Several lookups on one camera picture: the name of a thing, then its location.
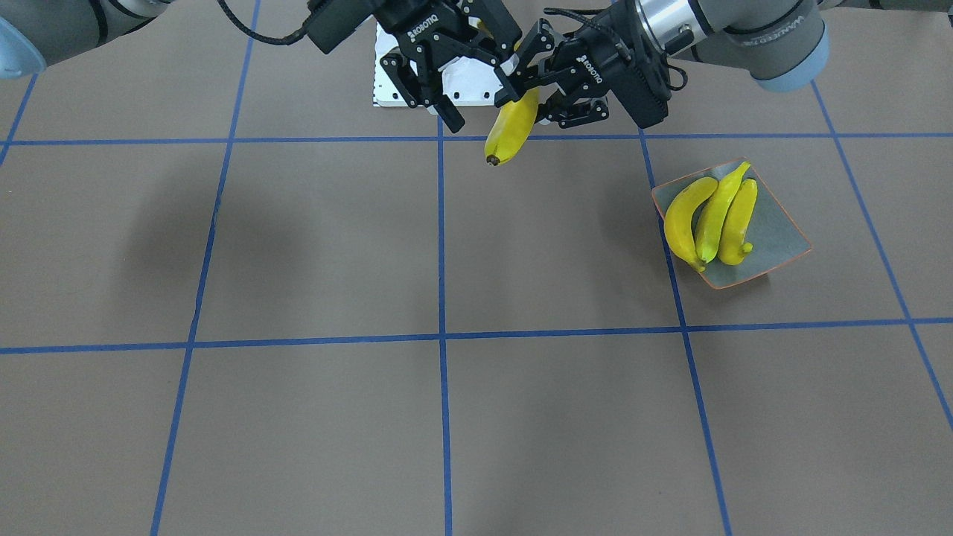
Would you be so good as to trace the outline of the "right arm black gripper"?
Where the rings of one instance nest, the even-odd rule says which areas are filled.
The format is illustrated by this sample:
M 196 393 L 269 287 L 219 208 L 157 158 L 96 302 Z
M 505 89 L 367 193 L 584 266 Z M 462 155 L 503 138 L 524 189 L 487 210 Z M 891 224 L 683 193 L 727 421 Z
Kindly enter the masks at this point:
M 384 54 L 379 65 L 407 106 L 432 108 L 451 133 L 458 133 L 465 119 L 445 94 L 435 52 L 424 41 L 441 34 L 439 48 L 502 75 L 514 74 L 518 62 L 515 45 L 522 30 L 503 1 L 307 1 L 307 9 L 307 37 L 323 54 L 368 18 L 377 20 L 402 47 Z

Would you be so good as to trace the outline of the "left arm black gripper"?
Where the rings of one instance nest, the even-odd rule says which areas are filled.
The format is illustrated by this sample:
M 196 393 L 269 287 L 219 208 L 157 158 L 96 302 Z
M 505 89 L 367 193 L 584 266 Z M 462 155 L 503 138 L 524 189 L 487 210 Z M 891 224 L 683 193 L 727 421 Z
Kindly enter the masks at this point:
M 549 20 L 536 21 L 527 36 L 514 22 L 494 26 L 494 41 L 507 54 L 496 70 L 503 78 L 494 104 L 520 101 L 528 89 L 557 83 L 539 105 L 542 125 L 569 129 L 606 120 L 607 94 L 616 96 L 640 129 L 667 118 L 669 66 L 634 7 L 555 9 L 555 14 L 581 27 L 563 39 Z

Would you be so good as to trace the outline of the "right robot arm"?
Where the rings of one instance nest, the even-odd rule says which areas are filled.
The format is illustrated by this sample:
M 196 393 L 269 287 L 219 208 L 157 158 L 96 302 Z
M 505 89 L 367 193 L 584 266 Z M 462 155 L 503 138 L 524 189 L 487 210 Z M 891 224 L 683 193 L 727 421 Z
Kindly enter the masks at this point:
M 460 58 L 490 66 L 503 91 L 496 105 L 519 101 L 515 79 L 522 30 L 500 1 L 310 1 L 290 34 L 256 33 L 225 1 L 218 6 L 242 34 L 269 45 L 309 39 L 323 54 L 347 40 L 365 20 L 377 21 L 396 44 L 379 64 L 401 101 L 432 109 L 453 132 L 464 126 L 442 72 Z M 146 27 L 168 1 L 4 1 L 1 4 L 2 76 L 41 74 L 48 66 L 95 50 Z

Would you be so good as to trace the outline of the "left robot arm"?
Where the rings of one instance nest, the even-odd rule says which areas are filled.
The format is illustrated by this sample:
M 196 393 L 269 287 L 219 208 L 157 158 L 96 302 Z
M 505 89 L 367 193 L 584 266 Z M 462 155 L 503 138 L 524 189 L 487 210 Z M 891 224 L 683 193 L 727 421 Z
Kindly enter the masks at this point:
M 561 128 L 603 120 L 615 95 L 640 129 L 660 124 L 674 84 L 673 59 L 747 71 L 760 88 L 790 92 L 811 83 L 829 58 L 817 1 L 616 1 L 603 10 L 548 7 L 579 22 L 556 34 L 541 19 L 515 51 L 496 106 L 555 85 L 535 119 Z

